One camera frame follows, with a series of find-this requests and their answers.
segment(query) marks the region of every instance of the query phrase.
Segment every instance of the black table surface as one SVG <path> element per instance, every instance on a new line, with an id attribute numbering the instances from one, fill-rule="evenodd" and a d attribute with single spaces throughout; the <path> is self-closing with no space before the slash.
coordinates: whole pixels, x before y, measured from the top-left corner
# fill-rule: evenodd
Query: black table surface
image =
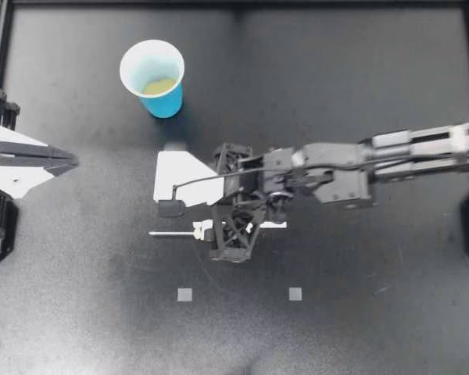
<path id="1" fill-rule="evenodd" d="M 207 218 L 157 216 L 167 141 L 209 161 L 224 141 L 262 152 L 468 121 L 465 22 L 456 6 L 16 7 L 5 89 L 17 130 L 81 165 L 18 201 L 0 374 L 469 375 L 469 174 L 378 186 L 363 211 L 299 197 L 289 228 L 264 232 L 242 264 L 148 236 Z M 124 52 L 151 38 L 186 62 L 169 120 L 118 77 Z"/>

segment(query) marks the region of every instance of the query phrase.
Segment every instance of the cable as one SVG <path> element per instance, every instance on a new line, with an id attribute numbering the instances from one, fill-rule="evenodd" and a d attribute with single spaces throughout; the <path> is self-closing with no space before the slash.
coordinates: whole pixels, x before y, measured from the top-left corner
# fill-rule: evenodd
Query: cable
<path id="1" fill-rule="evenodd" d="M 374 170 L 382 170 L 385 168 L 391 168 L 393 166 L 398 166 L 404 163 L 412 162 L 414 160 L 444 160 L 444 159 L 451 159 L 453 156 L 451 154 L 420 154 L 420 155 L 409 155 L 409 156 L 404 156 L 404 157 L 399 157 L 399 156 L 391 156 L 388 158 L 383 158 L 383 159 L 372 159 L 372 160 L 367 160 L 366 162 L 358 162 L 354 164 L 334 164 L 334 163 L 317 163 L 317 164 L 311 164 L 309 166 L 304 167 L 305 170 L 316 170 L 316 169 L 327 169 L 327 170 L 361 170 L 363 168 L 366 168 L 368 166 L 373 166 L 375 164 L 381 164 L 381 163 L 390 163 L 388 165 L 384 166 L 379 166 L 377 168 L 374 168 Z M 240 170 L 238 172 L 232 172 L 232 173 L 225 173 L 225 174 L 219 174 L 216 176 L 210 176 L 210 177 L 203 177 L 203 178 L 198 178 L 195 180 L 190 180 L 187 182 L 184 182 L 182 184 L 174 185 L 172 187 L 172 199 L 175 199 L 177 189 L 182 188 L 183 186 L 187 186 L 189 184 L 195 184 L 197 182 L 203 182 L 203 181 L 208 181 L 208 180 L 215 180 L 217 178 L 224 178 L 224 177 L 234 177 L 234 176 L 241 176 L 245 174 L 251 174 L 251 173 L 258 173 L 258 172 L 281 172 L 281 174 L 289 173 L 292 170 L 282 170 L 282 169 L 276 169 L 276 168 L 254 168 L 252 170 Z"/>
<path id="2" fill-rule="evenodd" d="M 438 154 L 410 155 L 410 156 L 404 156 L 402 158 L 400 158 L 399 156 L 391 156 L 388 158 L 372 159 L 372 160 L 367 160 L 366 162 L 358 162 L 354 164 L 333 164 L 333 163 L 311 164 L 309 166 L 306 166 L 304 169 L 315 170 L 315 169 L 323 168 L 323 169 L 330 169 L 330 170 L 361 170 L 368 166 L 372 166 L 372 165 L 380 164 L 380 163 L 389 163 L 389 162 L 408 163 L 415 159 L 440 160 L 440 159 L 448 159 L 450 157 L 451 156 L 448 156 L 448 155 L 438 155 Z"/>
<path id="3" fill-rule="evenodd" d="M 184 182 L 182 184 L 174 185 L 172 187 L 172 199 L 175 199 L 175 195 L 177 193 L 178 188 L 182 188 L 183 186 L 186 186 L 186 185 L 189 185 L 189 184 L 195 184 L 197 182 L 203 182 L 203 181 L 208 181 L 208 180 L 215 180 L 217 178 L 241 176 L 241 175 L 244 175 L 244 174 L 251 174 L 251 173 L 258 173 L 258 172 L 288 173 L 288 172 L 290 172 L 290 170 L 282 170 L 282 169 L 276 169 L 276 168 L 254 168 L 253 170 L 240 170 L 238 172 L 231 172 L 231 173 L 225 173 L 225 174 L 218 174 L 216 176 L 198 178 L 196 180 L 190 180 L 190 181 Z"/>
<path id="4" fill-rule="evenodd" d="M 433 160 L 434 160 L 434 159 L 437 159 L 437 160 L 453 159 L 453 156 L 452 156 L 452 155 L 448 155 L 448 154 L 446 154 L 446 155 L 441 154 L 441 155 L 434 155 L 434 156 L 438 156 L 438 157 L 437 157 L 437 158 L 432 158 Z M 377 170 L 385 170 L 385 169 L 391 168 L 391 167 L 393 167 L 393 166 L 401 166 L 402 164 L 408 163 L 408 162 L 410 162 L 410 161 L 412 161 L 412 158 L 410 158 L 410 160 L 402 159 L 402 160 L 399 160 L 399 161 L 397 161 L 397 162 L 391 162 L 391 163 L 389 163 L 389 164 L 387 164 L 387 165 L 384 165 L 384 166 L 378 166 L 378 167 L 375 168 L 375 170 L 376 170 L 376 171 L 377 171 Z"/>

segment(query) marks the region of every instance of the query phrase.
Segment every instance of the yellow liquid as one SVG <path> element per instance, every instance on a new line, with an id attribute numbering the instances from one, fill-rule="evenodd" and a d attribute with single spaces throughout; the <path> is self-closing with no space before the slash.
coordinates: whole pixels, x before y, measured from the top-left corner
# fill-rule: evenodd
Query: yellow liquid
<path id="1" fill-rule="evenodd" d="M 174 78 L 162 78 L 161 80 L 152 80 L 146 84 L 142 93 L 144 95 L 157 95 L 172 88 L 176 83 Z"/>

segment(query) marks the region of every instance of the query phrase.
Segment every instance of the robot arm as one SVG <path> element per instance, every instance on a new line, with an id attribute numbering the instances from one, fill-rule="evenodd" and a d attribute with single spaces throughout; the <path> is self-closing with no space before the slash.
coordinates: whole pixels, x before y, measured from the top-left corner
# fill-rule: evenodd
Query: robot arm
<path id="1" fill-rule="evenodd" d="M 207 203 L 212 219 L 197 223 L 194 237 L 212 242 L 212 259 L 242 262 L 251 257 L 261 227 L 286 223 L 285 208 L 296 193 L 345 209 L 364 208 L 374 204 L 375 183 L 468 171 L 469 123 L 380 134 L 358 144 L 312 143 L 262 155 L 224 144 L 214 152 L 212 169 L 187 152 L 182 152 L 183 163 L 176 160 L 163 168 L 163 153 L 167 152 L 159 155 L 154 197 L 159 214 L 179 216 L 187 206 Z M 188 158 L 206 169 L 195 175 L 192 163 L 185 162 Z M 188 172 L 177 171 L 179 165 Z"/>

